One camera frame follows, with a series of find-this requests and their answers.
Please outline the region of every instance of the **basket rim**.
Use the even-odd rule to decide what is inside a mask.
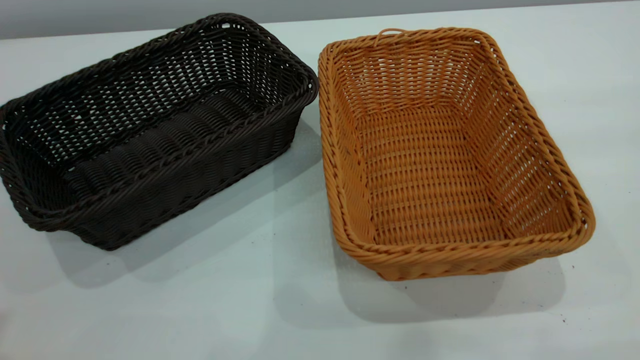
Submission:
[[[379,245],[361,241],[351,230],[348,201],[344,189],[340,185],[340,161],[334,151],[336,121],[334,98],[336,92],[336,72],[331,71],[329,64],[343,51],[356,51],[375,44],[394,45],[403,42],[426,42],[439,38],[470,36],[480,42],[485,51],[490,51],[491,66],[499,71],[504,85],[509,89],[512,101],[524,114],[530,124],[534,137],[541,145],[541,153],[549,160],[550,165],[569,196],[569,210],[573,225],[566,231],[558,233],[542,233],[507,240],[492,240],[480,243],[441,243],[413,245]],[[577,249],[586,243],[595,230],[593,208],[584,194],[578,180],[566,164],[561,151],[548,134],[544,124],[538,118],[524,90],[518,84],[504,59],[500,48],[487,33],[471,28],[438,28],[405,31],[393,35],[369,35],[328,44],[318,60],[320,81],[321,134],[323,141],[323,163],[330,205],[333,232],[340,247],[358,262],[377,266],[415,265],[432,261],[434,263],[457,263],[460,261],[499,258],[543,258],[556,256]]]
[[[41,96],[54,93],[56,89],[59,89],[61,86],[67,86],[70,82],[77,82],[78,78],[95,76],[102,73],[105,69],[114,67],[124,61],[137,60],[138,58],[143,57],[144,53],[147,51],[160,48],[170,42],[179,42],[179,40],[189,36],[193,32],[201,30],[207,25],[211,25],[212,23],[222,25],[225,21],[239,24],[243,26],[246,31],[256,35],[260,41],[269,46],[272,51],[276,52],[277,55],[286,59],[287,62],[292,65],[292,72],[301,74],[306,78],[306,81],[302,81],[300,88],[297,89],[297,91],[287,94],[280,103],[266,107],[259,113],[225,127],[212,135],[199,139],[197,143],[172,154],[170,157],[148,164],[144,169],[140,170],[133,179],[120,181],[109,188],[100,191],[96,195],[82,199],[65,208],[54,210],[45,209],[36,205],[35,201],[30,199],[28,194],[20,193],[16,187],[24,188],[24,180],[21,172],[19,171],[12,171],[13,188],[8,186],[10,182],[7,180],[5,175],[8,172],[9,167],[15,168],[16,166],[11,163],[12,156],[9,152],[10,148],[6,144],[6,138],[4,135],[3,125],[7,112],[11,111],[16,106],[21,106],[25,102],[33,101]],[[60,229],[64,227],[64,225],[56,225],[52,227],[49,222],[55,220],[58,224],[61,224],[62,222],[65,224],[71,224],[77,222],[81,218],[91,217],[96,212],[104,208],[102,204],[105,201],[108,200],[112,203],[116,203],[123,198],[126,198],[129,193],[134,192],[137,188],[152,181],[154,177],[150,177],[150,174],[157,174],[157,176],[161,176],[165,173],[174,171],[185,165],[187,162],[194,161],[209,152],[218,150],[240,137],[250,136],[255,131],[259,131],[260,128],[268,126],[270,123],[280,120],[286,115],[305,107],[316,98],[318,86],[318,80],[314,71],[267,29],[242,15],[235,13],[215,13],[197,20],[194,23],[169,31],[167,34],[153,38],[152,40],[149,40],[137,47],[115,54],[111,58],[99,61],[72,74],[63,76],[62,78],[41,86],[26,95],[9,100],[6,104],[0,106],[0,152],[7,153],[7,156],[4,157],[0,154],[0,161],[2,161],[3,167],[6,168],[2,173],[3,182],[18,212],[21,215],[28,217],[27,223],[29,225],[32,225],[38,230],[44,231]],[[21,203],[23,208],[27,207],[27,209],[18,208],[16,200]]]

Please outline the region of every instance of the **basket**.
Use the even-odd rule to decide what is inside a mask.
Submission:
[[[0,174],[39,231],[133,241],[287,150],[317,95],[272,34],[221,13],[0,108]]]
[[[495,41],[385,31],[319,59],[342,249],[396,281],[512,270],[586,243],[591,205]]]

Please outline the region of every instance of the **table surface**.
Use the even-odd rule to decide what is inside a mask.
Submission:
[[[317,100],[291,150],[104,252],[0,190],[0,359],[637,359],[640,2],[266,24],[317,68],[383,28],[479,28],[593,203],[591,241],[508,273],[385,282],[330,226]],[[0,41],[0,103],[166,31]]]

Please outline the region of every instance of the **tan basket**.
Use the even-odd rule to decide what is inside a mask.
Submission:
[[[591,204],[495,41],[385,31],[329,44],[319,60],[342,249],[405,280],[512,270],[586,243]]]

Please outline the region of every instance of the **basket handle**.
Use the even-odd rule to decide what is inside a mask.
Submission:
[[[382,31],[380,31],[380,32],[378,33],[378,36],[376,36],[376,41],[373,43],[373,46],[378,46],[378,40],[380,40],[380,36],[382,36],[382,34],[387,33],[387,32],[389,32],[389,31],[398,31],[398,32],[400,33],[400,34],[398,34],[398,35],[402,35],[402,34],[404,34],[404,33],[406,33],[406,32],[407,32],[407,30],[397,29],[397,28],[387,28],[387,29],[384,29],[384,30],[382,30]]]

